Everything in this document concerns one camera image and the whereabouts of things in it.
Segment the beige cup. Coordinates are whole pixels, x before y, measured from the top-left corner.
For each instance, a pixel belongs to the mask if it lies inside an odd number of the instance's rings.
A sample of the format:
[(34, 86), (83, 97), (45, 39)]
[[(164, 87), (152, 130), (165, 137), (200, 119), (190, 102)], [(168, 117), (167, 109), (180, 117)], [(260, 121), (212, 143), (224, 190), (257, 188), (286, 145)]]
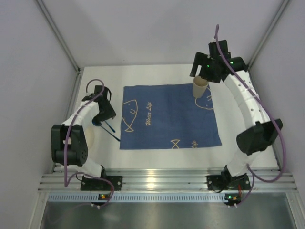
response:
[(208, 81), (200, 76), (196, 76), (193, 79), (193, 97), (201, 98), (208, 87)]

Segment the blue fish placemat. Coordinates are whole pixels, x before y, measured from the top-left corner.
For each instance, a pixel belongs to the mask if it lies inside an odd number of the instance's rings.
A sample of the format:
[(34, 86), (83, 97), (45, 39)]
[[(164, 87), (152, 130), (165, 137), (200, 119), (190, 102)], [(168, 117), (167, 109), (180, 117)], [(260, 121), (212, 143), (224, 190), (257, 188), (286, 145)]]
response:
[(121, 150), (221, 146), (210, 88), (199, 99), (193, 85), (137, 85), (123, 89)]

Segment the blue metallic fork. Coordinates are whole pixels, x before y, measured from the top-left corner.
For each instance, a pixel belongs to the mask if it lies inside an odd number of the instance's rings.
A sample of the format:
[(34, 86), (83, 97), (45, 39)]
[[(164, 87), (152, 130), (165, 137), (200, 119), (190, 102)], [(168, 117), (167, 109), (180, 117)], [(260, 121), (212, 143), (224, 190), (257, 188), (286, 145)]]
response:
[(114, 130), (114, 128), (107, 122), (105, 121), (106, 125), (112, 130), (112, 132), (116, 133), (116, 131)]

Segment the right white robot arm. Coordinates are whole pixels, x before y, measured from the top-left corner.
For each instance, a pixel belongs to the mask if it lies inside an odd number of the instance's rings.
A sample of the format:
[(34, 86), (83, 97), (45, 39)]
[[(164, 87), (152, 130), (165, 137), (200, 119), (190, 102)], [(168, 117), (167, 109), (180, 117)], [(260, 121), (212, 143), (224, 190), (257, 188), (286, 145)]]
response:
[(208, 46), (209, 54), (195, 54), (190, 76), (198, 75), (210, 83), (223, 82), (237, 102), (245, 130), (237, 135), (238, 150), (224, 167), (224, 173), (236, 178), (244, 175), (248, 165), (274, 143), (283, 123), (280, 119), (273, 122), (270, 120), (259, 103), (259, 96), (252, 86), (244, 60), (231, 56), (227, 41), (213, 41)]

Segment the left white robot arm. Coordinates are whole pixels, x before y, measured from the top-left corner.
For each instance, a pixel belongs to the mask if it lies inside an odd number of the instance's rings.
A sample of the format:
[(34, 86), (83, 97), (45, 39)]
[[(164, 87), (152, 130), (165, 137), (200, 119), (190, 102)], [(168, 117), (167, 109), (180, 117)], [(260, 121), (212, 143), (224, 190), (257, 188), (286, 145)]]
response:
[(93, 126), (102, 126), (102, 122), (116, 116), (110, 100), (111, 91), (97, 85), (94, 92), (85, 96), (79, 108), (62, 124), (51, 128), (51, 157), (54, 163), (64, 168), (75, 167), (94, 177), (106, 177), (105, 168), (89, 158), (89, 148), (94, 137), (85, 136)]

